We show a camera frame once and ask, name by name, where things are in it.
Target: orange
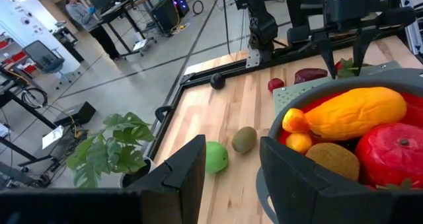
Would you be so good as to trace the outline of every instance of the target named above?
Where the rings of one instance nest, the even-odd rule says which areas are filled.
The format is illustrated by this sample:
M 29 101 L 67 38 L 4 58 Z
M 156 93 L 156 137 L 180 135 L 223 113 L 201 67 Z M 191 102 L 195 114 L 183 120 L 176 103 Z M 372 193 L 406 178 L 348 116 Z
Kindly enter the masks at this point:
M 311 145 L 311 137 L 307 133 L 293 133 L 286 138 L 286 146 L 302 154 L 305 154 Z
M 290 108 L 282 120 L 282 128 L 290 133 L 305 133 L 310 129 L 310 125 L 303 111 Z

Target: fruit basket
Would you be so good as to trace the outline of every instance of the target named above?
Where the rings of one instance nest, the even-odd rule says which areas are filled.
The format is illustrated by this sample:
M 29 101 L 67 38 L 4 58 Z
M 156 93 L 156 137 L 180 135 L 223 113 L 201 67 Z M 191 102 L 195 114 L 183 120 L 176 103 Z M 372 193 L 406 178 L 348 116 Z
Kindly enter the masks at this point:
M 372 190 L 344 178 L 285 146 L 289 133 L 282 129 L 282 120 L 290 108 L 307 112 L 352 89 L 371 87 L 385 87 L 400 93 L 407 107 L 401 122 L 423 128 L 422 76 L 421 69 L 392 69 L 340 79 L 304 92 L 285 106 L 272 124 L 269 137 L 260 140 L 262 168 L 258 172 L 257 192 L 271 220 L 281 224 L 417 223 L 422 220 L 421 190 Z M 345 142 L 346 148 L 354 152 L 357 141 Z M 268 205 L 266 194 L 272 197 L 274 211 Z

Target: black ball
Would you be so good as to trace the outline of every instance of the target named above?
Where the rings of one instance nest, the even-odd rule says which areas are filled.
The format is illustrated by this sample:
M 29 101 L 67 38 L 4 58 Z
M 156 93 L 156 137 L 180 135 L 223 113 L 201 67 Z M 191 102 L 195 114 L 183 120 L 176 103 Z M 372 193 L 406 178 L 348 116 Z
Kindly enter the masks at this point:
M 225 78 L 219 73 L 216 73 L 210 78 L 210 85 L 213 89 L 223 89 L 225 86 Z

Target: potted plant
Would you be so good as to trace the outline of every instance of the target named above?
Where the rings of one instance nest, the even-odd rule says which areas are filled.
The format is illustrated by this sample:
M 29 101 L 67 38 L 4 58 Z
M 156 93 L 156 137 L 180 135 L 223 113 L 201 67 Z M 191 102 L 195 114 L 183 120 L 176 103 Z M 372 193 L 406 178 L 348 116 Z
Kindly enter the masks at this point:
M 124 188 L 155 168 L 151 159 L 143 157 L 145 146 L 140 143 L 155 139 L 150 124 L 132 112 L 109 115 L 103 124 L 104 128 L 91 133 L 66 160 L 77 187 L 95 188 L 102 173 L 115 172 L 124 174 L 120 184 Z

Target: green tray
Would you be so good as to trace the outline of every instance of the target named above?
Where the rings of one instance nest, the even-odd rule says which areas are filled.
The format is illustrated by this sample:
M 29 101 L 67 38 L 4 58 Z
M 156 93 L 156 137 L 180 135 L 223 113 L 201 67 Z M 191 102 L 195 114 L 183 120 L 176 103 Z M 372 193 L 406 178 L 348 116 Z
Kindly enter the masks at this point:
M 360 76 L 373 75 L 375 73 L 379 73 L 382 71 L 386 71 L 390 69 L 399 69 L 399 68 L 401 68 L 401 66 L 398 62 L 391 61 L 381 65 L 363 67 L 360 73 Z M 293 99 L 298 97 L 300 94 L 312 88 L 315 88 L 319 85 L 322 85 L 323 83 L 327 83 L 329 81 L 332 81 L 332 78 L 325 77 L 325 78 L 315 79 L 315 80 L 307 81 L 297 85 L 291 85 L 288 87 L 283 87 L 283 88 L 273 90 L 273 103 L 274 103 L 274 109 L 275 109 L 275 116 L 277 116 L 280 113 L 280 111 L 282 111 L 285 108 L 286 105 L 288 105 Z

